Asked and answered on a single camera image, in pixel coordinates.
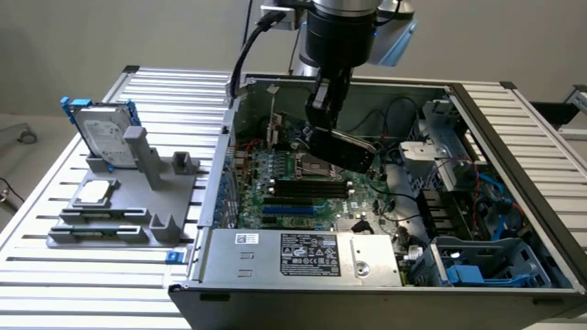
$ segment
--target blue tab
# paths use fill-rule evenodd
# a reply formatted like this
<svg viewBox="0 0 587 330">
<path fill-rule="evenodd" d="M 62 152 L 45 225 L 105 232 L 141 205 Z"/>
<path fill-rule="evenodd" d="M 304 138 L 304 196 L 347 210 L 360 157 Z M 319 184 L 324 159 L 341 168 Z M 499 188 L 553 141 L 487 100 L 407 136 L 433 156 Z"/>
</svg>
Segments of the blue tab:
<svg viewBox="0 0 587 330">
<path fill-rule="evenodd" d="M 126 100 L 124 105 L 128 108 L 128 112 L 130 112 L 130 122 L 133 126 L 140 126 L 138 114 L 136 113 L 136 104 L 132 100 Z"/>
<path fill-rule="evenodd" d="M 447 269 L 448 281 L 453 285 L 479 286 L 485 283 L 479 267 L 473 265 L 453 265 Z"/>
<path fill-rule="evenodd" d="M 69 105 L 72 105 L 73 107 L 88 107 L 89 105 L 92 105 L 92 103 L 92 100 L 88 98 L 77 98 L 72 101 Z"/>
<path fill-rule="evenodd" d="M 166 265 L 180 265 L 184 263 L 184 253 L 176 251 L 168 251 L 165 255 Z"/>
<path fill-rule="evenodd" d="M 66 119 L 69 119 L 69 122 L 72 124 L 74 124 L 74 118 L 73 118 L 73 115 L 72 115 L 72 110 L 69 108 L 69 97 L 66 97 L 66 96 L 61 97 L 60 103 L 61 103 L 62 112 L 66 115 Z"/>
</svg>

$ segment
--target white component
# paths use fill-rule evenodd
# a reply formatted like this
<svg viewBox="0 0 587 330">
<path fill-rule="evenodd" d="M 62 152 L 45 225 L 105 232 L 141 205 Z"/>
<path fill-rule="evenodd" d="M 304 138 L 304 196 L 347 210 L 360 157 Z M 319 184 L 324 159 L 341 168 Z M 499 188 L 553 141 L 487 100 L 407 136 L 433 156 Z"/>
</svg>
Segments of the white component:
<svg viewBox="0 0 587 330">
<path fill-rule="evenodd" d="M 407 248 L 407 255 L 403 256 L 404 260 L 416 260 L 424 254 L 424 249 L 421 246 L 411 245 Z"/>
<path fill-rule="evenodd" d="M 235 244 L 259 244 L 259 234 L 236 234 Z"/>
<path fill-rule="evenodd" d="M 106 195 L 110 183 L 104 180 L 88 181 L 81 188 L 77 198 L 81 203 L 97 203 Z"/>
</svg>

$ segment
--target computer chassis side panel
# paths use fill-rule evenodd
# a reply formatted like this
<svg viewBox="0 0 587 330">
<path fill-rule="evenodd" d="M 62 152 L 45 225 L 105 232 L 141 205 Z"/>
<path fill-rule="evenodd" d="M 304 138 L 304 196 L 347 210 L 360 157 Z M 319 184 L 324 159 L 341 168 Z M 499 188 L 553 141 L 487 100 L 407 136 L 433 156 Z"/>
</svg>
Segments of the computer chassis side panel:
<svg viewBox="0 0 587 330">
<path fill-rule="evenodd" d="M 561 317 L 583 297 L 404 288 L 397 291 L 299 289 L 182 289 L 169 296 L 196 330 L 401 329 L 517 330 Z"/>
</svg>

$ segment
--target warning symbol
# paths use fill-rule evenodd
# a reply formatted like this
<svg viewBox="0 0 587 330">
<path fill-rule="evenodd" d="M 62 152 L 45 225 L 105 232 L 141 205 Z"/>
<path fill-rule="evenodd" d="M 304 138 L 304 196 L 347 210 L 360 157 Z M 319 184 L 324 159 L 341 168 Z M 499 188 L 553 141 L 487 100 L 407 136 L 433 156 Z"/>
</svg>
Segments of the warning symbol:
<svg viewBox="0 0 587 330">
<path fill-rule="evenodd" d="M 281 247 L 281 256 L 292 256 L 292 248 L 289 246 Z"/>
</svg>

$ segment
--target connector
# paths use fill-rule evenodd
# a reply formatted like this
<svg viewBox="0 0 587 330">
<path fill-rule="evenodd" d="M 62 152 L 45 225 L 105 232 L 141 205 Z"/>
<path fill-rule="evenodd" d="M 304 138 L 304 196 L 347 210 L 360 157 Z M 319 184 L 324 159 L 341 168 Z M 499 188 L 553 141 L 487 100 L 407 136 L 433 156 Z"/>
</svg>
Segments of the connector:
<svg viewBox="0 0 587 330">
<path fill-rule="evenodd" d="M 256 25 L 261 28 L 263 32 L 267 32 L 284 18 L 285 12 L 272 11 L 260 18 Z"/>
</svg>

